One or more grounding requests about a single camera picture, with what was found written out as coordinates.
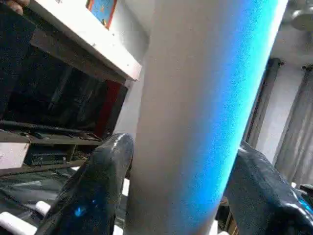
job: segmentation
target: ceiling fan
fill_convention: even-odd
[[[299,30],[296,47],[303,52],[313,50],[313,0],[290,0],[280,30]]]

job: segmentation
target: white shelf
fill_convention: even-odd
[[[138,80],[141,65],[81,0],[33,0],[29,8],[126,79]]]

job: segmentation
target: framed picture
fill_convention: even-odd
[[[109,29],[117,0],[88,0],[87,8],[92,14]]]

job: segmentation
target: white column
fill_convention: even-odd
[[[156,1],[125,234],[206,234],[286,4]]]

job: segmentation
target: black plastic sheet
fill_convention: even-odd
[[[266,157],[242,142],[225,191],[240,235],[312,235],[312,209]]]
[[[68,168],[1,177],[0,212],[38,227],[40,235],[111,234],[115,214],[120,226],[125,217],[125,197],[117,207],[133,148],[129,135],[117,134],[96,148],[77,172]],[[38,201],[52,205],[45,218],[35,211]],[[0,227],[0,235],[9,234]]]

